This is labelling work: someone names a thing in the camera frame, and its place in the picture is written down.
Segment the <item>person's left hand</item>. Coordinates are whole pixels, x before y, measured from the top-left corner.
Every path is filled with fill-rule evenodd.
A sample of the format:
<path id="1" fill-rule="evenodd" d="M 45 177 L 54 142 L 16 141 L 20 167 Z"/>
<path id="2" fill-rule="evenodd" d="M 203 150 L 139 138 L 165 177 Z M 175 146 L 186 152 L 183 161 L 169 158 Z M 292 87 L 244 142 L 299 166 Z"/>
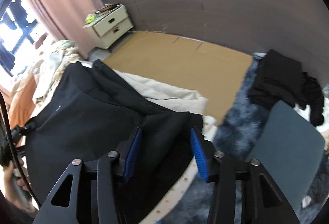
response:
<path id="1" fill-rule="evenodd" d="M 27 187 L 20 177 L 15 177 L 14 175 L 14 164 L 12 161 L 9 162 L 7 167 L 3 168 L 3 182 L 5 186 L 5 197 L 12 203 L 15 207 L 28 213 L 33 213 L 36 208 L 34 208 L 31 201 L 26 200 L 21 196 L 21 191 L 27 190 Z"/>

